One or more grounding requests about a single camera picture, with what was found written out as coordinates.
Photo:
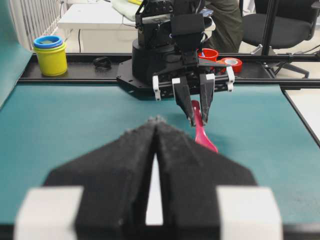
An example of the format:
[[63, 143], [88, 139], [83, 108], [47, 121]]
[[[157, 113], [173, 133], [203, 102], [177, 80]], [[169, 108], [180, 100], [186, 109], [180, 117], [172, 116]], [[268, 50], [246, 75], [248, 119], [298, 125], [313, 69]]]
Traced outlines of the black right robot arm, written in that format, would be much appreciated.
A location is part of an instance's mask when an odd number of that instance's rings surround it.
[[206, 135], [214, 93], [233, 91], [241, 62], [205, 55], [213, 20], [203, 8], [202, 0], [144, 0], [132, 58], [118, 68], [120, 81], [153, 90], [157, 101], [174, 97], [195, 127], [195, 140], [166, 124], [156, 129], [163, 223], [179, 240], [281, 240], [273, 191], [220, 155]]

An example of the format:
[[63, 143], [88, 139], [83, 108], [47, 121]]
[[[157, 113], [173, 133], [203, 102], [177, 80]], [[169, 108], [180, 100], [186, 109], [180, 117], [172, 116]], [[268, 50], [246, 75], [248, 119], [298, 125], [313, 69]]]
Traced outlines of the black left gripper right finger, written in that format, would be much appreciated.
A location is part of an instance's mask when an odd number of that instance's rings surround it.
[[281, 240], [272, 190], [245, 166], [157, 120], [163, 220], [177, 240]]

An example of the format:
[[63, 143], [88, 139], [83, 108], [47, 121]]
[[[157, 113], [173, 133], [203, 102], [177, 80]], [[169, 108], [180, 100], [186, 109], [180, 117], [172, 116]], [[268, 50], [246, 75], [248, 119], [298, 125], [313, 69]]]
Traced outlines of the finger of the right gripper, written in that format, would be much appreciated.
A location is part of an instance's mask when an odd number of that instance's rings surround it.
[[172, 88], [176, 104], [181, 107], [186, 115], [186, 118], [189, 120], [190, 125], [194, 127], [196, 125], [195, 114], [192, 106], [187, 77], [181, 76], [173, 78]]
[[200, 95], [200, 107], [201, 117], [204, 125], [208, 123], [209, 110], [213, 101], [213, 94], [215, 90], [215, 75], [205, 73], [199, 74], [199, 95]]

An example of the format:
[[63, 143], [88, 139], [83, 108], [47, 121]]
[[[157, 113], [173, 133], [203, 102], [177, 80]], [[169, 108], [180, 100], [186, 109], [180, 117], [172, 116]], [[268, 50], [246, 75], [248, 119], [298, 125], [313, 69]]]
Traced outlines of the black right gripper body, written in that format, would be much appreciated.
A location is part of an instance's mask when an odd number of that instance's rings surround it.
[[161, 100], [161, 88], [167, 81], [171, 81], [172, 84], [173, 78], [183, 76], [187, 78], [190, 94], [193, 88], [198, 89], [200, 93], [201, 73], [205, 73], [207, 77], [214, 74], [214, 92], [233, 91], [235, 74], [231, 65], [198, 57], [198, 50], [201, 50], [208, 40], [205, 21], [210, 25], [214, 23], [210, 17], [204, 17], [201, 13], [176, 15], [170, 19], [170, 36], [178, 53], [173, 61], [164, 56], [166, 67], [153, 73], [152, 87], [157, 101]]

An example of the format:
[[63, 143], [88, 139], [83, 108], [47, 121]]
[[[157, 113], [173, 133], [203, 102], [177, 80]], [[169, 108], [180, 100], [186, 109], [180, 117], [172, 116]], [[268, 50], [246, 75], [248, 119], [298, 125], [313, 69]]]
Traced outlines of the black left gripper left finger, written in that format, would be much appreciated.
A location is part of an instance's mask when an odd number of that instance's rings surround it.
[[52, 169], [18, 211], [16, 240], [124, 240], [144, 223], [157, 121]]

